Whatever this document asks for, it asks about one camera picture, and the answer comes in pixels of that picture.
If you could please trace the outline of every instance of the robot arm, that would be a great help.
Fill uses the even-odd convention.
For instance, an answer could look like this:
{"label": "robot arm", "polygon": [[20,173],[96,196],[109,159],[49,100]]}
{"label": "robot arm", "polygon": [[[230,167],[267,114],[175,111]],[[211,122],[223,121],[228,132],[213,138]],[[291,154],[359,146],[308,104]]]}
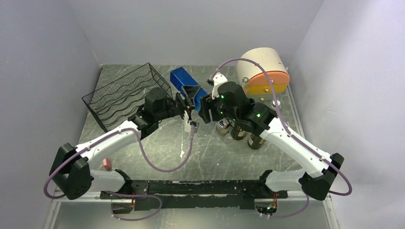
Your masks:
{"label": "robot arm", "polygon": [[72,147],[70,144],[61,146],[56,154],[50,175],[62,163],[77,155],[57,172],[52,180],[63,191],[68,199],[76,199],[90,191],[114,191],[131,189],[129,177],[121,170],[94,170],[110,153],[140,141],[158,129],[159,121],[180,115],[187,120],[185,125],[197,125],[189,120],[188,114],[194,104],[183,100],[176,94],[173,100],[162,88],[153,88],[145,97],[145,104],[127,121],[115,129],[89,142]]}
{"label": "robot arm", "polygon": [[[232,120],[234,126],[238,125],[241,129],[275,144],[302,166],[302,169],[296,171],[272,171],[266,178],[269,189],[274,192],[302,190],[314,199],[325,199],[337,175],[325,160],[340,169],[344,161],[340,154],[330,155],[316,148],[291,128],[289,128],[291,134],[288,134],[276,112],[262,103],[255,103],[253,99],[247,98],[240,85],[228,82],[220,73],[213,78],[212,94],[202,98],[201,103],[199,116],[205,123],[223,118]],[[290,135],[294,135],[318,152],[322,160]]]}

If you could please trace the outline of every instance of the white wall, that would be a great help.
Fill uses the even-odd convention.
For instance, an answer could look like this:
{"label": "white wall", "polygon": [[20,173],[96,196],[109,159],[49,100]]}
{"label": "white wall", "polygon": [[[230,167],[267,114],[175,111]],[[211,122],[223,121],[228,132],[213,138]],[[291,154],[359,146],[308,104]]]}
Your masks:
{"label": "white wall", "polygon": [[405,228],[404,12],[402,0],[325,0],[289,68],[306,137],[345,157],[343,229]]}
{"label": "white wall", "polygon": [[219,65],[263,46],[289,64],[323,0],[67,0],[101,63]]}
{"label": "white wall", "polygon": [[63,0],[0,0],[0,228],[42,227],[44,182],[58,147],[77,144],[98,73]]}

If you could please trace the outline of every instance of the black metal base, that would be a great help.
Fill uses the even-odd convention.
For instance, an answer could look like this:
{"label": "black metal base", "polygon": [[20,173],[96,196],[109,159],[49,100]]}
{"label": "black metal base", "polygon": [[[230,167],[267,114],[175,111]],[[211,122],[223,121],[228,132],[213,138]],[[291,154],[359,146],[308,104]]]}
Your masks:
{"label": "black metal base", "polygon": [[[259,180],[133,180],[136,194],[155,195],[162,199],[162,208],[227,208],[256,209],[255,199],[273,198],[265,185],[266,171]],[[278,198],[287,198],[286,191],[277,192]],[[101,199],[116,199],[101,192]],[[157,209],[159,202],[154,198],[136,198],[134,210]]]}

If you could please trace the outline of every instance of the cylindrical container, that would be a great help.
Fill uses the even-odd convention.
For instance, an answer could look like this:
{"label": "cylindrical container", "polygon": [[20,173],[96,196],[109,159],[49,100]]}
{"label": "cylindrical container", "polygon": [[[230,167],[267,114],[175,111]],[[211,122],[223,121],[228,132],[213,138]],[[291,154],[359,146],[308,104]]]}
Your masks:
{"label": "cylindrical container", "polygon": [[[276,93],[283,92],[290,82],[290,77],[280,59],[277,51],[272,48],[256,48],[252,49],[245,54],[242,58],[255,61],[269,75],[273,81],[274,90]],[[242,80],[248,78],[248,83],[245,87],[248,95],[255,94],[271,94],[271,87],[269,85],[266,75],[254,64],[246,61],[238,61],[236,65],[236,74],[238,76],[239,84],[242,85]]]}
{"label": "cylindrical container", "polygon": [[239,141],[245,138],[246,131],[242,130],[240,125],[235,124],[234,122],[234,127],[231,130],[231,136],[233,139]]}
{"label": "cylindrical container", "polygon": [[256,136],[254,134],[251,134],[249,136],[249,138],[247,139],[247,145],[251,148],[251,149],[260,149],[260,147],[262,147],[262,145],[264,144],[265,140],[262,139],[259,136]]}

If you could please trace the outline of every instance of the beige cylinder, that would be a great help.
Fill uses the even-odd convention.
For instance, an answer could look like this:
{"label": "beige cylinder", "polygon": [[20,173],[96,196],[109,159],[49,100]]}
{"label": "beige cylinder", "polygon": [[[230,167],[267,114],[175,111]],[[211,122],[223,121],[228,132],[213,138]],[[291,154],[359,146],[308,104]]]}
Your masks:
{"label": "beige cylinder", "polygon": [[[265,69],[273,82],[276,93],[281,93],[286,89],[290,77],[276,50],[266,47],[256,48],[243,54],[242,58],[255,61]],[[248,94],[271,93],[266,75],[254,64],[246,61],[238,61],[236,74],[239,84],[243,84],[243,78],[246,77],[248,79],[248,83],[245,85]]]}

